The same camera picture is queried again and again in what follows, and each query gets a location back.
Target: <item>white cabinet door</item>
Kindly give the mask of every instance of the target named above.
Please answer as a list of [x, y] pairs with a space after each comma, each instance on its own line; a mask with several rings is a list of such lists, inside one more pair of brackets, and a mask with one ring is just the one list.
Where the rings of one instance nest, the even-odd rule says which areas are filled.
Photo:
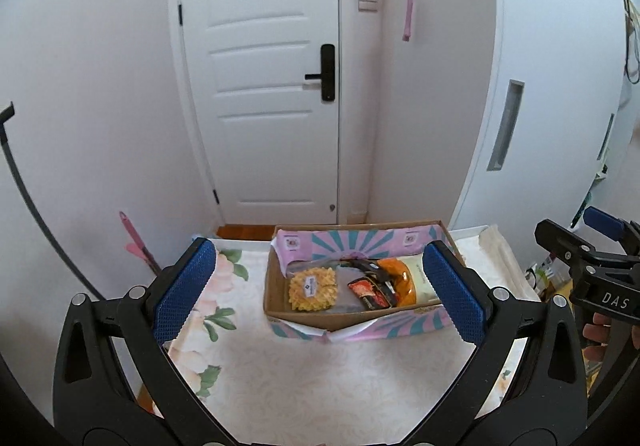
[[[529, 267], [546, 255], [534, 239], [537, 223], [551, 218], [568, 227], [600, 166], [622, 88], [625, 15], [622, 0], [498, 4], [494, 95], [453, 227], [497, 224], [520, 265]], [[500, 166], [492, 157], [500, 157], [494, 151], [500, 153], [503, 119], [508, 136], [506, 99], [518, 84], [524, 85], [522, 101]]]
[[324, 102], [305, 75], [320, 73], [324, 44], [338, 63], [338, 0], [182, 0], [182, 10], [225, 222], [335, 224], [338, 97]]

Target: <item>wooden floor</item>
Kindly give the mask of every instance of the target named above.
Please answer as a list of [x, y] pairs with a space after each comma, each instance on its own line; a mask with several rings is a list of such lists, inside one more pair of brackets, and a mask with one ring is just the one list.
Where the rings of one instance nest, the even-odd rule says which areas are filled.
[[269, 242], [273, 238], [275, 226], [223, 226], [218, 230], [218, 236], [226, 240], [264, 240]]

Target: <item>label sticker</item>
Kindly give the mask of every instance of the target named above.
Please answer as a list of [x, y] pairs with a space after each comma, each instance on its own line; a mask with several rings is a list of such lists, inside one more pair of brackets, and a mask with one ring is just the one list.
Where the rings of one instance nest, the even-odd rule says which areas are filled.
[[305, 297], [313, 298], [318, 291], [318, 280], [315, 276], [307, 276], [305, 278]]
[[284, 237], [284, 245], [287, 251], [297, 251], [300, 249], [300, 237], [295, 235], [287, 235]]
[[418, 240], [418, 232], [407, 233], [404, 236], [404, 241], [402, 242], [405, 247], [414, 245]]

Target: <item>yellow object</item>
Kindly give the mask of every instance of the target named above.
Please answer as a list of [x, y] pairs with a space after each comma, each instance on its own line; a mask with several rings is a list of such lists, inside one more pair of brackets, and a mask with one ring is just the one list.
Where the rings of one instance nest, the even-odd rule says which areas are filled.
[[314, 267], [297, 272], [289, 281], [289, 302], [296, 311], [322, 311], [335, 305], [335, 271]]
[[411, 272], [404, 262], [397, 258], [383, 258], [378, 261], [378, 265], [382, 267], [391, 276], [391, 282], [398, 295], [398, 307], [408, 307], [417, 303], [417, 295], [415, 292], [414, 280], [412, 280]]

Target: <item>door frame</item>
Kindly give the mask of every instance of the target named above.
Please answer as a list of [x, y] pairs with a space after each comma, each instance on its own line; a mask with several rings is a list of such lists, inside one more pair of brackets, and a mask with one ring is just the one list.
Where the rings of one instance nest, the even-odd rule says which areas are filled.
[[[207, 203], [209, 203], [210, 209], [215, 215], [213, 221], [216, 229], [226, 224], [224, 213], [219, 206], [214, 190], [216, 189], [215, 178], [212, 170], [210, 169], [209, 162], [207, 161], [204, 144], [202, 142], [202, 135], [200, 134], [200, 128], [198, 127], [198, 118], [196, 116], [195, 103], [193, 101], [193, 94], [191, 92], [191, 82], [189, 77], [189, 70], [187, 66], [186, 50], [184, 45], [184, 33], [182, 31], [182, 25], [180, 24], [180, 14], [178, 13], [178, 6], [180, 6], [181, 0], [168, 0], [168, 14], [169, 14], [169, 32], [171, 39], [171, 49], [174, 57], [175, 75], [178, 83], [178, 96], [180, 98], [180, 106], [182, 107], [182, 114], [184, 117], [184, 124], [187, 128], [191, 147], [193, 149], [193, 155], [198, 166], [198, 172], [202, 180], [202, 187], [204, 188]], [[344, 7], [348, 4], [348, 0], [338, 0], [338, 184], [337, 184], [337, 217], [339, 224], [347, 223], [347, 217], [349, 213], [349, 188], [348, 177], [349, 170], [347, 166], [348, 158], [346, 155], [347, 149], [342, 142], [341, 135], [346, 130], [347, 122], [345, 109], [343, 107], [345, 100], [345, 91], [348, 88], [345, 86], [344, 76], [344, 62], [351, 56], [348, 49], [345, 49], [343, 40], [349, 39], [352, 36], [353, 22], [355, 20], [354, 12], [349, 8]]]

